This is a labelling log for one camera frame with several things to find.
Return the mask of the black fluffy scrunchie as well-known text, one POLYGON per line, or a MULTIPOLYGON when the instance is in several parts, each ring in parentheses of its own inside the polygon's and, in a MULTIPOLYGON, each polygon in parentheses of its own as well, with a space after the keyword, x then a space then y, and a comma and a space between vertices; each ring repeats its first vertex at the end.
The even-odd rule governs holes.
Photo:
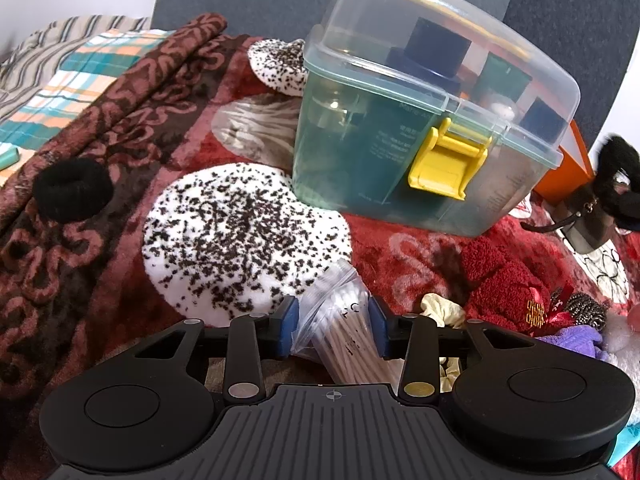
POLYGON ((639 154, 621 136, 610 136, 600 148, 592 188, 616 226, 639 231, 639 154))

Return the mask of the brown small handbag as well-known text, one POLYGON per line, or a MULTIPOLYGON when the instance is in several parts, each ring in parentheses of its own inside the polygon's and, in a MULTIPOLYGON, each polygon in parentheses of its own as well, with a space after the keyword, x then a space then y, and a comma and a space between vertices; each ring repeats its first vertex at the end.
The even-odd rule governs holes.
POLYGON ((590 183, 576 190, 558 203, 548 226, 533 226, 521 222, 528 232, 546 234, 561 232, 578 254, 594 252, 608 242, 615 233, 615 222, 600 205, 590 183))

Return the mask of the cream rubber glove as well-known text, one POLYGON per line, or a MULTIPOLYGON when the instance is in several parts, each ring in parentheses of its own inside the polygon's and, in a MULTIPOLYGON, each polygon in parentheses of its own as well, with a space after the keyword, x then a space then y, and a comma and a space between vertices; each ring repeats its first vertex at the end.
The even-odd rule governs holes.
MULTIPOLYGON (((438 327, 449 327, 458 330, 463 327, 465 312, 455 302, 430 292, 421 300, 422 314, 436 322, 438 327)), ((439 359, 440 391, 450 392, 454 382, 460 375, 458 358, 439 359)))

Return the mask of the clear plastic storage box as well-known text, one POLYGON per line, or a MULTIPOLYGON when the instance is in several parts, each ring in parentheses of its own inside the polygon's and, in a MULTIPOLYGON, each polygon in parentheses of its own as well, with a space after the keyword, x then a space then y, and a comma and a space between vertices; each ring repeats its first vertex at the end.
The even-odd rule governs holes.
POLYGON ((464 0, 333 0, 304 47, 303 202, 476 237, 560 166, 576 80, 464 0))

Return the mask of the red patterned plush blanket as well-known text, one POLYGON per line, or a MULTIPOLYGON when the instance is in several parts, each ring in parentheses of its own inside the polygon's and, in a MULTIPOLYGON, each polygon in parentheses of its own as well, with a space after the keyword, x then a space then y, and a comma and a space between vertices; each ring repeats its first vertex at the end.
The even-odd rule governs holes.
POLYGON ((293 177, 235 155, 210 132, 256 88, 250 40, 204 14, 120 76, 1 192, 1 474, 6 479, 609 479, 604 456, 628 388, 608 365, 597 400, 570 406, 572 436, 526 401, 487 422, 454 398, 386 386, 280 385, 215 396, 208 361, 277 351, 258 318, 349 258, 393 308, 424 287, 410 233, 300 202, 293 177), (35 178, 90 158, 111 201, 72 223, 44 218, 35 178))

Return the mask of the teal plaid folded cloth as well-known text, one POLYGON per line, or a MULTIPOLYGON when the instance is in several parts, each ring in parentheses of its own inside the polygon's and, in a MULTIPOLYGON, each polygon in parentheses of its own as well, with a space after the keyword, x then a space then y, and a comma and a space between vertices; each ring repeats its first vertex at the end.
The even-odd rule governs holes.
POLYGON ((161 29, 111 29, 73 50, 42 89, 2 120, 1 181, 6 182, 117 77, 170 35, 161 29))

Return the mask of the red terry gloves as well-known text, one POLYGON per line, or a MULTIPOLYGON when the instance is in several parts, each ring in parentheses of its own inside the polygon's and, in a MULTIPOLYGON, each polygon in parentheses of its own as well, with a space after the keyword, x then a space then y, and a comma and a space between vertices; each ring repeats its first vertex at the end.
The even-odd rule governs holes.
POLYGON ((521 260, 487 238, 462 248, 460 266, 469 285, 468 318, 532 337, 575 324, 570 313, 552 306, 549 289, 521 260))

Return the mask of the orange cardboard box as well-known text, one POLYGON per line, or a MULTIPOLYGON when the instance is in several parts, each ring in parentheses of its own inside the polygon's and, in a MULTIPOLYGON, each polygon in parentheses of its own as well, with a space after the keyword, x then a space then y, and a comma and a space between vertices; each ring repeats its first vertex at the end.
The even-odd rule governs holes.
POLYGON ((560 151, 563 155, 561 165, 549 170, 534 187, 534 191, 552 206, 594 178, 586 144, 574 120, 563 136, 560 151))

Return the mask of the light blue white cloth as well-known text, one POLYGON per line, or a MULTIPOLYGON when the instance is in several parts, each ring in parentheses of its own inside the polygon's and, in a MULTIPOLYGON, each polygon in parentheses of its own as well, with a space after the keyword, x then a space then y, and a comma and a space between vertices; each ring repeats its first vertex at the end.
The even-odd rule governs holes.
POLYGON ((616 437, 613 452, 608 459, 608 466, 613 468, 640 441, 640 424, 626 426, 616 437))

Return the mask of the striped grey cloth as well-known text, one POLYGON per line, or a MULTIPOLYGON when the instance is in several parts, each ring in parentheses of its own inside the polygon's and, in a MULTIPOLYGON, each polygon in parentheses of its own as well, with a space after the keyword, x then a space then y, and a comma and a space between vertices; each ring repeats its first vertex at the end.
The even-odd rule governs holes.
POLYGON ((140 32, 149 28, 148 16, 86 15, 57 20, 36 30, 1 63, 1 120, 25 105, 66 58, 94 36, 111 29, 140 32))

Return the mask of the cotton swabs plastic bag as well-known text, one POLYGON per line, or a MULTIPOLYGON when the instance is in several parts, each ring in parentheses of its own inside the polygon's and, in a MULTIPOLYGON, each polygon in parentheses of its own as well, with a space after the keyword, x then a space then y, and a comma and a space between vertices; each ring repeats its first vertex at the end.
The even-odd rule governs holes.
POLYGON ((299 298, 292 355, 316 361, 339 385, 399 385, 404 361, 378 355, 369 320, 372 299, 357 270, 341 259, 299 298))

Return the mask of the purple cloth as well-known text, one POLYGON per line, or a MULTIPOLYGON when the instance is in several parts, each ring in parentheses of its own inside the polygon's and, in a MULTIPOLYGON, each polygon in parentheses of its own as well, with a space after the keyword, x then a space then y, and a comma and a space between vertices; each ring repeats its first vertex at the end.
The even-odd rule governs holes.
POLYGON ((608 354, 602 349, 601 333, 589 325, 565 327, 553 335, 538 337, 538 340, 593 359, 608 360, 608 354))

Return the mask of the black hair scrunchie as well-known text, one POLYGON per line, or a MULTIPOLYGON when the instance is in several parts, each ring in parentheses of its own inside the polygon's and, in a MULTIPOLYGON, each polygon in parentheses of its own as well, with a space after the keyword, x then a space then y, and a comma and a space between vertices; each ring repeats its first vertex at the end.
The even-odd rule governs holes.
POLYGON ((86 220, 114 196, 108 170, 90 158, 56 162, 35 178, 34 199, 39 213, 58 223, 86 220))

